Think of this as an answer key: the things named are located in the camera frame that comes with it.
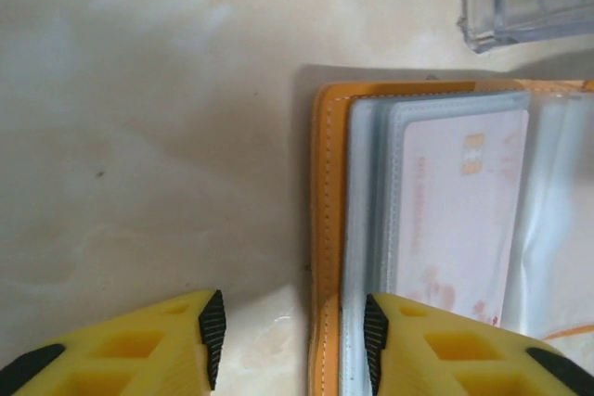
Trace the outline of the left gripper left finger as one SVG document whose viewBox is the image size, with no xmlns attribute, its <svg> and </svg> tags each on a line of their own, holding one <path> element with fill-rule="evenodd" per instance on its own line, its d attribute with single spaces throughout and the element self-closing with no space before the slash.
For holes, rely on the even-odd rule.
<svg viewBox="0 0 594 396">
<path fill-rule="evenodd" d="M 1 370 L 4 395 L 209 395 L 226 334 L 221 290 L 149 305 L 50 339 Z"/>
</svg>

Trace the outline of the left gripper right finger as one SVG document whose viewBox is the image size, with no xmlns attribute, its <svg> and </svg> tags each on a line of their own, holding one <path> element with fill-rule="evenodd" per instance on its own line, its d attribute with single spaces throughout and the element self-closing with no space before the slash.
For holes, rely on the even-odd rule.
<svg viewBox="0 0 594 396">
<path fill-rule="evenodd" d="M 590 395 L 593 376 L 540 340 L 393 294 L 369 294 L 375 395 Z"/>
</svg>

